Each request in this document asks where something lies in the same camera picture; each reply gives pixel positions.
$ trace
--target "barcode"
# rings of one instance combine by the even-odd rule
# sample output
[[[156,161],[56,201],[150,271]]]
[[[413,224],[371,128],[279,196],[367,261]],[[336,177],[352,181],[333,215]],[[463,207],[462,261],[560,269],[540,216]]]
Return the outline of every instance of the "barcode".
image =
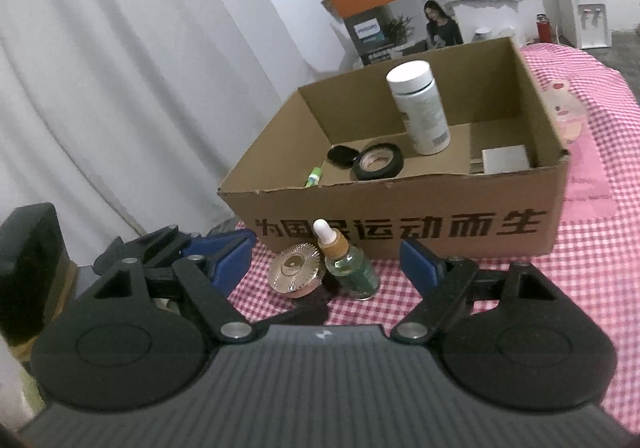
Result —
[[[445,141],[447,141],[448,137],[449,137],[449,131],[445,130],[443,135],[433,140],[433,145],[438,146],[439,144],[443,144]]]

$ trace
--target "black round object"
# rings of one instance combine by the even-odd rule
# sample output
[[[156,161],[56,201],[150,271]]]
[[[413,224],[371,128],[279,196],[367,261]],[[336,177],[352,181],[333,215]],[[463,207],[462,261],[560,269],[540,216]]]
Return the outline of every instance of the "black round object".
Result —
[[[334,166],[339,168],[351,168],[359,153],[360,152],[355,148],[338,144],[329,150],[326,158]]]
[[[616,368],[610,340],[568,299],[501,301],[467,317],[444,336],[442,359],[473,394],[534,412],[599,403]]]
[[[398,145],[380,143],[364,149],[351,171],[358,181],[375,179],[391,179],[397,176],[404,167],[404,158]]]
[[[117,276],[100,282],[33,346],[31,368],[45,393],[74,408],[116,412],[163,401],[193,381],[206,362],[197,327],[156,307],[146,292],[105,298],[109,284],[121,283]]]

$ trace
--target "bear ear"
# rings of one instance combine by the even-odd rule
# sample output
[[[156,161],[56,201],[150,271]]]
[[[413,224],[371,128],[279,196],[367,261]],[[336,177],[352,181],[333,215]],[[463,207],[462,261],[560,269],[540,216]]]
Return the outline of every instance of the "bear ear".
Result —
[[[566,80],[551,80],[545,90],[569,92],[569,82]]]

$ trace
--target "woman printed on box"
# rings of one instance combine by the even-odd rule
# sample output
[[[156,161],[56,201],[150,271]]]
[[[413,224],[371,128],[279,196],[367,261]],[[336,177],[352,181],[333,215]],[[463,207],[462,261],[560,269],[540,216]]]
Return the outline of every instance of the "woman printed on box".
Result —
[[[440,49],[450,45],[464,43],[458,22],[453,20],[435,0],[428,0],[424,5],[427,17],[427,33],[431,39],[431,48]]]

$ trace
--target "gray gripper base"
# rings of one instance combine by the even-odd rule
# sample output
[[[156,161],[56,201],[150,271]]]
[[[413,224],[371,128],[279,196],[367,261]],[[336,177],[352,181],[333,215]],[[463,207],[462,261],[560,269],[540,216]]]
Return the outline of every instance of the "gray gripper base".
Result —
[[[220,350],[168,401],[122,414],[52,404],[22,434],[34,448],[622,448],[596,406],[508,412],[470,396],[429,352],[377,326],[271,326]]]

